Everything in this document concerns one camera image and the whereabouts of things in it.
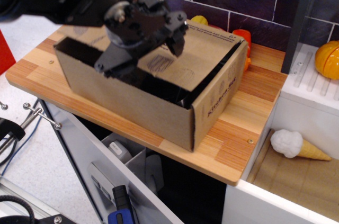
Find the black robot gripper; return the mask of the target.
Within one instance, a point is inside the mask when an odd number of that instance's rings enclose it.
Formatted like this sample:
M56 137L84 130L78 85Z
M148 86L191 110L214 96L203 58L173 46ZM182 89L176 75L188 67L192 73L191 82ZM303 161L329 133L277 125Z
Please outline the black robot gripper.
M188 29L183 11L169 11L165 6L154 12L128 2L112 6L104 16L110 40L94 68L106 77L122 77L132 72L139 59L165 44L175 56L183 52Z

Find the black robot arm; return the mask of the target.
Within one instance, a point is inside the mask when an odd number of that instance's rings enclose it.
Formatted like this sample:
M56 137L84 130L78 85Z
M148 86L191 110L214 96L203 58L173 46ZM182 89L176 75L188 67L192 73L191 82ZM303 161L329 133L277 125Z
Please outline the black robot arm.
M55 24L104 26L111 43L94 67L109 77L131 72L140 58L163 44L180 56L188 29L186 14L170 11L166 0L1 0L1 21L22 15L43 16Z

